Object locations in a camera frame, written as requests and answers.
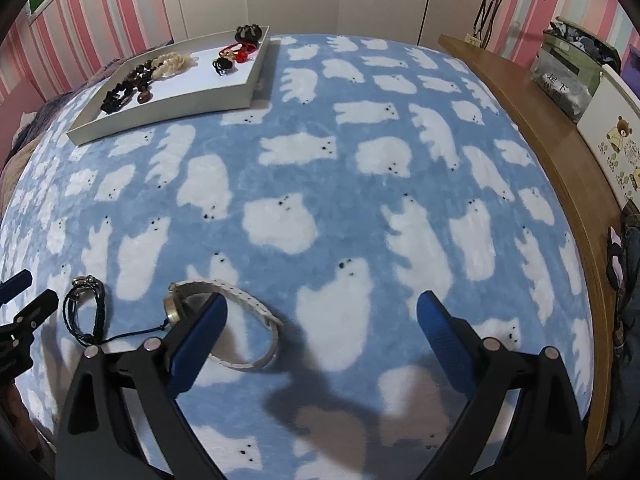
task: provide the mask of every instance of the bed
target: bed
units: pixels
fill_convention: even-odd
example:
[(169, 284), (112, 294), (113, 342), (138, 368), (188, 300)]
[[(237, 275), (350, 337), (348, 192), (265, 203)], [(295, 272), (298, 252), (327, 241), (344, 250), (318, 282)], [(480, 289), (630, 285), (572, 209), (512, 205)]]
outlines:
[[(587, 243), (584, 231), (567, 221), (554, 166), (464, 62), (383, 40), (280, 37), (249, 110), (75, 147), (65, 132), (95, 91), (66, 105), (14, 191), (0, 276), (27, 268), (36, 286), (0, 314), (11, 319), (46, 287), (62, 299), (81, 274), (108, 288), (109, 336), (158, 325), (178, 280), (216, 277), (261, 300), (284, 324), (276, 362), (256, 373), (207, 362), (178, 400), (229, 478), (415, 478), (465, 402), (415, 322), (428, 289), (483, 337), (556, 346), (593, 417), (592, 317), (606, 298), (585, 282), (592, 267), (574, 241)], [(81, 309), (87, 331), (93, 314)], [(216, 355), (264, 352), (264, 327), (238, 306), (229, 317)], [(50, 431), (80, 353), (59, 311), (18, 379)], [(513, 407), (510, 397), (479, 465)]]

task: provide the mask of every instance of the screw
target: screw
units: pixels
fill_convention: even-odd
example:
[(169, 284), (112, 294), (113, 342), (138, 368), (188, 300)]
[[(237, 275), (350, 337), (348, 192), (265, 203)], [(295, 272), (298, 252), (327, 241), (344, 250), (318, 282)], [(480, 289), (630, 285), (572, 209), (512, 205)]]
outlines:
[(161, 344), (162, 344), (162, 341), (160, 341), (159, 338), (150, 337), (144, 342), (143, 346), (145, 347), (145, 350), (151, 352), (153, 350), (158, 350)]
[(91, 359), (92, 357), (96, 357), (97, 355), (98, 355), (98, 347), (96, 345), (88, 346), (84, 350), (84, 356), (88, 359)]
[(552, 346), (548, 346), (545, 348), (545, 355), (549, 359), (558, 359), (560, 357), (560, 352), (556, 348), (553, 348)]
[(484, 341), (482, 341), (482, 346), (484, 346), (487, 350), (491, 352), (497, 352), (500, 349), (500, 341), (494, 339), (493, 337), (488, 337)]

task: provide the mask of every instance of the blue gripper pad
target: blue gripper pad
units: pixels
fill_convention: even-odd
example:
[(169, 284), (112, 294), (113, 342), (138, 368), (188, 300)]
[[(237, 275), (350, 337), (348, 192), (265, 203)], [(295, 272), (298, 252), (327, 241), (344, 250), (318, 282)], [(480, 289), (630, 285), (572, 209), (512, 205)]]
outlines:
[(481, 343), (480, 338), (469, 323), (452, 317), (430, 290), (418, 298), (416, 314), (451, 386), (470, 400), (477, 386), (474, 349)]
[(222, 294), (212, 294), (200, 310), (206, 312), (184, 337), (169, 365), (170, 378), (166, 392), (172, 399), (193, 386), (226, 325), (226, 300)]
[(18, 294), (27, 290), (31, 286), (31, 281), (31, 273), (28, 270), (21, 270), (4, 283), (0, 283), (0, 305), (8, 303)]

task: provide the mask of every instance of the white watch strap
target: white watch strap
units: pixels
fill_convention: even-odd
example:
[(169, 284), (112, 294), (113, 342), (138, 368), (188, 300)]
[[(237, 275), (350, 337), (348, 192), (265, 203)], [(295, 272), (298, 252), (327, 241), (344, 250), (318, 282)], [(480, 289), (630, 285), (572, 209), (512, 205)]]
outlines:
[(280, 327), (282, 322), (275, 317), (271, 311), (265, 307), (260, 301), (256, 300), (253, 296), (247, 294), (244, 290), (237, 288), (235, 285), (230, 285), (222, 280), (213, 279), (197, 280), (197, 281), (184, 281), (172, 283), (169, 285), (169, 294), (164, 298), (165, 301), (182, 301), (194, 294), (212, 294), (214, 292), (221, 294), (227, 300), (233, 301), (239, 304), (245, 310), (257, 317), (260, 322), (267, 327), (271, 332), (271, 344), (258, 360), (251, 363), (230, 363), (222, 360), (213, 354), (209, 354), (209, 358), (219, 362), (221, 365), (231, 368), (233, 370), (257, 370), (268, 365), (276, 356), (278, 351), (278, 339), (280, 337)]

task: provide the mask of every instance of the brown bead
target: brown bead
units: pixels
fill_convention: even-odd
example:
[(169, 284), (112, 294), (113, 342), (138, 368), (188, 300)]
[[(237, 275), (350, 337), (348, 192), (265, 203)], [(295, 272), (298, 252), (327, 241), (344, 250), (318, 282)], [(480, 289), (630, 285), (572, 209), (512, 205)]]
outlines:
[(152, 97), (153, 96), (149, 90), (142, 91), (138, 94), (138, 102), (143, 105), (144, 103), (151, 101)]

